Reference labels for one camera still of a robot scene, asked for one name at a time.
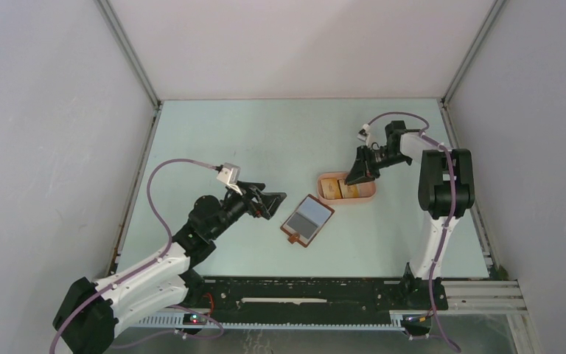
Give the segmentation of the pink plastic tray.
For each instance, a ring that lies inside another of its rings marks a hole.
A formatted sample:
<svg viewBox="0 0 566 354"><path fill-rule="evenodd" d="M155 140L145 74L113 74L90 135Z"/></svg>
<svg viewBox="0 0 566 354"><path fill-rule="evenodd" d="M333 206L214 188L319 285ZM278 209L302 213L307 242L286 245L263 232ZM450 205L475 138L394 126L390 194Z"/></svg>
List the pink plastic tray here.
<svg viewBox="0 0 566 354"><path fill-rule="evenodd" d="M317 180L318 199L326 205L363 204L377 194L376 184L365 182L348 185L348 173L331 172L319 175Z"/></svg>

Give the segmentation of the brown leather card holder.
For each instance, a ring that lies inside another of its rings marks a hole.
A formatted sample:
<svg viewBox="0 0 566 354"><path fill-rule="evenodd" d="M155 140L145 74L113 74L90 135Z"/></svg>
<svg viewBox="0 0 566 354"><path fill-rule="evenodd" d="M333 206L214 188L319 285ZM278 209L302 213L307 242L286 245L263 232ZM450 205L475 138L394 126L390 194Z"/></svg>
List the brown leather card holder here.
<svg viewBox="0 0 566 354"><path fill-rule="evenodd" d="M321 232L335 210L314 195L307 195L281 225L280 230L290 244L307 248Z"/></svg>

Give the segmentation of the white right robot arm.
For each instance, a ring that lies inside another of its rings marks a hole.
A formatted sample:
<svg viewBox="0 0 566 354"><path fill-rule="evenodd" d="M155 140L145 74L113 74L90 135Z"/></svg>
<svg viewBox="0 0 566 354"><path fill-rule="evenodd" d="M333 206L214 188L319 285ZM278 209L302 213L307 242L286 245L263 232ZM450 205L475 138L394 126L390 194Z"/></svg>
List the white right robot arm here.
<svg viewBox="0 0 566 354"><path fill-rule="evenodd" d="M363 145L356 150L346 184L375 181L382 169L395 164L415 162L420 167L417 198L424 212L422 244L407 264L405 279L409 282L399 288L402 304L418 308L441 276L441 262L455 225L475 202L472 154L447 147L422 129L409 129L403 121L387 124L385 144L376 145L370 128L366 123L357 135Z"/></svg>

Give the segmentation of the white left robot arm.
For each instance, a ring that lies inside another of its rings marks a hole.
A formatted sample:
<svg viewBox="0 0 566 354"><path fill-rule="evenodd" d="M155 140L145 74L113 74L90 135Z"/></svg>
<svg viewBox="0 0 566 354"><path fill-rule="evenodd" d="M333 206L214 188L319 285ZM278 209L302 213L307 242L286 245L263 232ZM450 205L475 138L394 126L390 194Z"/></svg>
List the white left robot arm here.
<svg viewBox="0 0 566 354"><path fill-rule="evenodd" d="M271 219L287 197L263 183L238 182L224 198L199 197L186 223L159 250L117 274L74 281L53 319L54 350L63 340L73 353L103 353L127 327L158 310L202 301L195 266L216 248L215 240L243 215Z"/></svg>

